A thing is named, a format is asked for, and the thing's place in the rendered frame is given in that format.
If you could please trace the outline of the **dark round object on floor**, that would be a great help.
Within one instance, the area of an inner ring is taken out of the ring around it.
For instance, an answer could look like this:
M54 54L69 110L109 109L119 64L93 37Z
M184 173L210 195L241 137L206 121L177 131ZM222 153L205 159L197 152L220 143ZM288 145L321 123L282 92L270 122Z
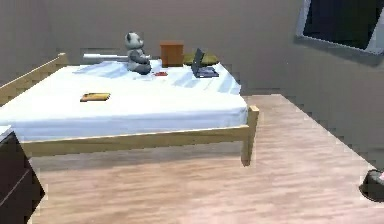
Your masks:
M367 199L384 203L384 171L369 170L359 186L359 190Z

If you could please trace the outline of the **grey teddy bear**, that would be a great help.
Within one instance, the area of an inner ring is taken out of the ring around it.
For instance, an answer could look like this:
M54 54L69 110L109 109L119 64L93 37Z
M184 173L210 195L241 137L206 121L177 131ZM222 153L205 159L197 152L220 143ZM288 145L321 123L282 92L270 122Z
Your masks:
M128 32L125 35L125 47L127 49L127 69L140 75L150 73L150 55L144 53L144 41L136 32Z

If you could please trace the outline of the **brown wooden box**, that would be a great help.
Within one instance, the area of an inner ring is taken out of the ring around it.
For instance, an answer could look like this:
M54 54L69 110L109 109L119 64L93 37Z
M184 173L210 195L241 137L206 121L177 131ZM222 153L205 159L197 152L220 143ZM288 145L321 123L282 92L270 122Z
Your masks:
M162 67L182 67L184 59L183 50L184 44L181 41L161 41Z

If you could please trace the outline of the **dark brown cabinet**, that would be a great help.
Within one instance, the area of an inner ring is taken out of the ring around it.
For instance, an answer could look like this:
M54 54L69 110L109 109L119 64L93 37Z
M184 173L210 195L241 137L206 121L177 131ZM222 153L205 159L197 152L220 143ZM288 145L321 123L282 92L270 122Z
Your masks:
M0 224L27 224L45 191L11 126L0 127Z

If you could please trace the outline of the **yellow book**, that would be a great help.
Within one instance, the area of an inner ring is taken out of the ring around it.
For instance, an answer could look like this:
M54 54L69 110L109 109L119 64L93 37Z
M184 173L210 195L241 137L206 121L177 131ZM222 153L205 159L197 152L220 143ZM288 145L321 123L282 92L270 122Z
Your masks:
M110 98L109 93L86 93L81 98L81 102L88 101L106 101Z

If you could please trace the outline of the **dark open laptop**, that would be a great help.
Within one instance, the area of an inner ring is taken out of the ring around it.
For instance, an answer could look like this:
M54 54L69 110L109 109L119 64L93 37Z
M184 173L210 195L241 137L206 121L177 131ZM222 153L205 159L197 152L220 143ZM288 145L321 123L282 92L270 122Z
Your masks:
M205 53L198 48L195 52L194 59L191 65L193 75L196 78L213 78L218 77L219 74L213 67L203 66L202 60L205 56Z

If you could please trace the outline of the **white framed window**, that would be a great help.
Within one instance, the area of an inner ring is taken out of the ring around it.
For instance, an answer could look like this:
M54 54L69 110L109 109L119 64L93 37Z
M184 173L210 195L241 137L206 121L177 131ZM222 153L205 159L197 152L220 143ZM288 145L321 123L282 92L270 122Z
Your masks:
M303 0L296 36L384 54L384 0Z

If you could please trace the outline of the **wooden bed with white mattress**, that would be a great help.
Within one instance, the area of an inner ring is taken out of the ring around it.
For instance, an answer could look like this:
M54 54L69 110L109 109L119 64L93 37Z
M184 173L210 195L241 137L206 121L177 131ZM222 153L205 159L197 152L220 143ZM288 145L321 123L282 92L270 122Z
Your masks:
M59 54L0 86L0 127L10 125L32 157L240 141L248 165L259 110L228 70L217 63L218 77L196 78L186 65L151 64L142 76L121 62L72 66ZM81 102L86 93L110 98Z

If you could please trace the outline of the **olive green pillow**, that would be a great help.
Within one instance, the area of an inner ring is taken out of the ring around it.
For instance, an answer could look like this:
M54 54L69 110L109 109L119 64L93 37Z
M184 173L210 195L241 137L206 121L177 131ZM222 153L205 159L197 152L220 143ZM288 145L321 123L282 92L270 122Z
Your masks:
M190 66L194 60L194 53L187 53L184 55L183 63ZM202 64L204 66L212 66L219 62L219 59L210 53L206 53L203 57Z

